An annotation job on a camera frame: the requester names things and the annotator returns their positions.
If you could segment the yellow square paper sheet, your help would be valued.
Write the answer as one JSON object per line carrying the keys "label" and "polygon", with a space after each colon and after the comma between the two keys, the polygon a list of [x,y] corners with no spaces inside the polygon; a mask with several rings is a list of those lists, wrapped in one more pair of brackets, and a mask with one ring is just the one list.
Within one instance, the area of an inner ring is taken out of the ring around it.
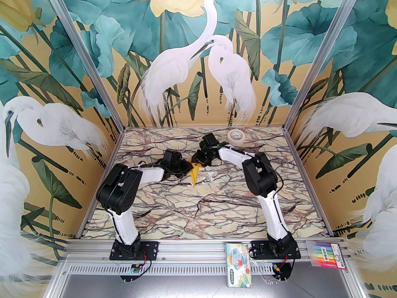
{"label": "yellow square paper sheet", "polygon": [[202,167],[197,167],[194,164],[193,161],[191,161],[190,163],[193,165],[193,169],[192,169],[193,171],[192,171],[192,173],[190,175],[191,181],[192,181],[192,183],[196,183],[197,182],[197,178],[198,178],[198,173],[199,173],[200,169],[203,168],[203,166]]}

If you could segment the masking tape roll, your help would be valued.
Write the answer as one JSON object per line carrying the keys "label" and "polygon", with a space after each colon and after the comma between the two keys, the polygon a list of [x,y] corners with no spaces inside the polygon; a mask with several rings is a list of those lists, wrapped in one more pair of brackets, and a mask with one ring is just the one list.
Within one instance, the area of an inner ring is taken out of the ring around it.
{"label": "masking tape roll", "polygon": [[245,133],[237,128],[233,128],[227,133],[227,140],[233,146],[240,147],[246,139]]}

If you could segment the perforated metal strip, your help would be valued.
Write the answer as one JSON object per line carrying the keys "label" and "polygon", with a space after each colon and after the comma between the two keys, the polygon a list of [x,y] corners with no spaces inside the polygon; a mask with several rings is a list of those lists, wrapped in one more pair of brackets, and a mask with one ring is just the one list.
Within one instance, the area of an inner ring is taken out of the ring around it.
{"label": "perforated metal strip", "polygon": [[70,266],[64,267],[63,275],[81,274],[81,275],[104,275],[104,276],[137,276],[143,271],[150,276],[225,276],[226,263],[207,263],[207,264],[183,264],[164,262],[146,262],[143,264],[139,274],[130,273],[133,263],[71,263]]}

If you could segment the cartoon print tissue pack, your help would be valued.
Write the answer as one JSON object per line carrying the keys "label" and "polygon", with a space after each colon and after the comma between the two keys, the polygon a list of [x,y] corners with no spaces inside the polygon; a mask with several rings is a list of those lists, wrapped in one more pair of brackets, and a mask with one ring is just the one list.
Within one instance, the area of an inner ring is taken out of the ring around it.
{"label": "cartoon print tissue pack", "polygon": [[252,288],[248,245],[241,243],[226,243],[225,258],[227,287]]}

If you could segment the clear plastic bag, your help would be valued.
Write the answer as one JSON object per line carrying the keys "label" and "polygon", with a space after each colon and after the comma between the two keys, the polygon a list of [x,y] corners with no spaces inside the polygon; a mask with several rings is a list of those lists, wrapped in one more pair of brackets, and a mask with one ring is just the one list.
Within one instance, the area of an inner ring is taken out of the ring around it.
{"label": "clear plastic bag", "polygon": [[273,285],[273,281],[271,280],[271,277],[269,275],[263,274],[260,270],[261,266],[258,265],[253,259],[250,259],[251,263],[256,267],[257,272],[259,273],[260,277],[264,281],[265,284],[267,285]]}

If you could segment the pack of coloured markers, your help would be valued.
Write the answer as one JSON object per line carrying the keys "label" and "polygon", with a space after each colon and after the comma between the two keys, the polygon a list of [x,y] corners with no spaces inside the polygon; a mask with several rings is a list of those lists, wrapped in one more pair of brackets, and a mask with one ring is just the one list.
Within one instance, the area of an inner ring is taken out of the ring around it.
{"label": "pack of coloured markers", "polygon": [[312,267],[347,270],[346,262],[339,244],[317,240],[306,241]]}

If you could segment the aluminium table side rail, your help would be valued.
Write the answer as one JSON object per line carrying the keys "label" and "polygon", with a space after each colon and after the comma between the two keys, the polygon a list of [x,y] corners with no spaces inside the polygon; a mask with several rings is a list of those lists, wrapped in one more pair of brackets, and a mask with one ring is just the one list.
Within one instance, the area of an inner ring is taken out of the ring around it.
{"label": "aluminium table side rail", "polygon": [[113,168],[113,164],[114,164],[116,155],[117,155],[117,153],[119,151],[121,143],[123,142],[123,138],[124,138],[124,135],[126,133],[126,130],[127,129],[125,128],[120,133],[120,135],[119,135],[119,137],[118,137],[118,139],[117,139],[117,141],[115,143],[115,147],[113,148],[113,150],[112,150],[112,152],[110,154],[110,158],[108,160],[108,163],[107,163],[107,165],[105,167],[105,170],[104,170],[104,172],[103,172],[103,174],[102,174],[102,176],[101,176],[101,178],[99,180],[98,186],[97,186],[97,188],[96,188],[96,190],[94,192],[92,200],[91,200],[91,202],[90,202],[90,204],[88,206],[88,210],[86,211],[86,214],[85,214],[85,216],[84,216],[84,218],[82,220],[82,223],[81,223],[81,225],[80,225],[80,227],[78,229],[78,232],[76,234],[75,239],[81,239],[81,237],[83,237],[85,227],[86,227],[87,224],[90,223],[90,220],[91,220],[91,218],[92,218],[92,216],[94,214],[95,208],[96,208],[97,203],[98,203],[98,200],[96,199],[96,193],[99,191],[99,188],[101,187],[101,185],[104,182],[105,178],[108,176],[108,174],[110,173],[110,171]]}
{"label": "aluminium table side rail", "polygon": [[331,227],[331,225],[326,217],[326,214],[322,208],[322,205],[321,205],[319,198],[316,194],[316,191],[311,183],[309,175],[307,174],[307,171],[299,157],[298,151],[296,150],[293,140],[292,140],[291,136],[289,135],[289,132],[286,129],[284,129],[283,127],[282,127],[282,132],[283,132],[284,138],[286,139],[286,142],[289,146],[289,149],[292,153],[292,157],[294,158],[294,161],[298,167],[299,173],[301,174],[302,180],[307,188],[307,191],[309,192],[309,195],[313,202],[314,208],[315,208],[316,212],[319,214],[319,216],[322,218],[322,220],[325,224],[327,233],[329,234],[330,237],[333,237],[334,233],[332,231],[332,227]]}

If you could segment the aluminium frame rail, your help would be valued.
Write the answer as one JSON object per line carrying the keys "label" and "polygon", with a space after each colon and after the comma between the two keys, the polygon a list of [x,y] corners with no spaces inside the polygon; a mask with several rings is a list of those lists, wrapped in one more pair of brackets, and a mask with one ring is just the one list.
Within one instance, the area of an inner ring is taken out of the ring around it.
{"label": "aluminium frame rail", "polygon": [[[308,241],[319,241],[339,244],[345,260],[352,260],[343,238],[340,237],[298,237],[301,259],[307,260]],[[219,261],[225,258],[224,250],[227,243],[242,243],[251,245],[251,239],[163,239],[158,240],[158,261],[166,262],[200,262]],[[61,260],[75,258],[80,260],[107,261],[113,246],[111,239],[73,239],[67,242],[61,254]]]}

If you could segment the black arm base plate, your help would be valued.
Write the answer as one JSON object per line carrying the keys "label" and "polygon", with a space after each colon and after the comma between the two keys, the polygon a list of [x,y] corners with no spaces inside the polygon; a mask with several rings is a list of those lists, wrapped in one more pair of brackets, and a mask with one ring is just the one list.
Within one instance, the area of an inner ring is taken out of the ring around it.
{"label": "black arm base plate", "polygon": [[252,258],[255,260],[284,260],[302,258],[298,243],[294,240],[288,245],[282,245],[269,240],[254,240],[251,242]]}
{"label": "black arm base plate", "polygon": [[159,243],[155,241],[136,241],[125,245],[115,240],[110,251],[111,261],[156,261]]}

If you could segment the black curved bracket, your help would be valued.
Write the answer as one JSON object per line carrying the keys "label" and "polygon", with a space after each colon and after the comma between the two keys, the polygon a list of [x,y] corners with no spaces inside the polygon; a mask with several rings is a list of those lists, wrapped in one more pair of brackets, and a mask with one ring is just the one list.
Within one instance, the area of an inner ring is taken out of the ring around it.
{"label": "black curved bracket", "polygon": [[272,270],[273,270],[272,276],[278,281],[287,281],[292,274],[294,265],[295,265],[295,260],[292,260],[292,262],[272,264]]}

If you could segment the aluminium frame post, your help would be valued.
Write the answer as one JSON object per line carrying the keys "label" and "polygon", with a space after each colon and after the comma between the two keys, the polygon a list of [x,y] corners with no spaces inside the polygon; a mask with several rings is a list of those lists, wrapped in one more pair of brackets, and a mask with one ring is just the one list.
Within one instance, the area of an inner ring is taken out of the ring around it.
{"label": "aluminium frame post", "polygon": [[332,51],[333,46],[339,37],[346,20],[349,17],[349,14],[353,10],[356,1],[357,0],[341,0],[336,14],[330,23],[329,29],[326,31],[325,37],[319,46],[319,50],[317,51],[314,60],[306,74],[306,77],[302,82],[301,88],[282,124],[282,129],[284,132],[287,132],[291,127],[292,122],[297,116],[299,109],[303,105],[303,102],[309,93],[311,85],[320,73],[321,69],[326,65],[325,62]]}
{"label": "aluminium frame post", "polygon": [[77,27],[75,26],[74,21],[67,9],[66,4],[63,0],[49,0],[52,7],[54,8],[59,20],[64,26],[65,31],[67,32],[79,58],[82,61],[82,64],[87,71],[89,77],[91,78],[94,86],[97,88],[101,98],[104,101],[105,106],[108,108],[111,117],[115,121],[115,126],[119,130],[119,132],[123,132],[125,129],[125,125],[123,120],[121,119],[118,110],[116,109],[106,87],[105,84],[100,77],[97,68],[88,52],[87,47],[85,46],[81,36],[78,32]]}

